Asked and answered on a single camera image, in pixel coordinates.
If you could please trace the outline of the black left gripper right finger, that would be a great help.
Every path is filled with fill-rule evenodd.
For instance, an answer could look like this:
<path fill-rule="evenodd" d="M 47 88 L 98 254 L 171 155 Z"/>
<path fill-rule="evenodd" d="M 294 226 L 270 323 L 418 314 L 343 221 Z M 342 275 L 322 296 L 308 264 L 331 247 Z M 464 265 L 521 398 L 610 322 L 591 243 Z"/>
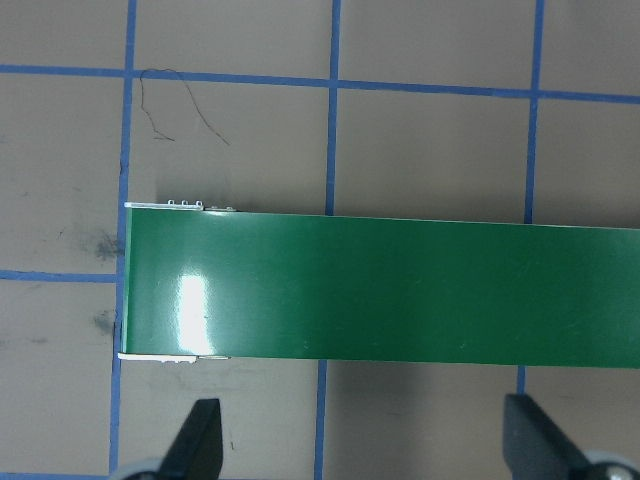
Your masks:
<path fill-rule="evenodd" d="M 507 394 L 502 454 L 514 479 L 585 479 L 590 461 L 526 394 Z"/>

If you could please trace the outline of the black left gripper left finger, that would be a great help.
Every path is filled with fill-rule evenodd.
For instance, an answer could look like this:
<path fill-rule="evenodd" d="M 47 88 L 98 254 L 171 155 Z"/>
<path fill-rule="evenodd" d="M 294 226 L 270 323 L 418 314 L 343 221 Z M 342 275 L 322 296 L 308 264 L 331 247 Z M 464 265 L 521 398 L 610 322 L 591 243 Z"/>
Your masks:
<path fill-rule="evenodd" d="M 158 479 L 218 479 L 222 422 L 218 399 L 197 400 L 157 471 Z"/>

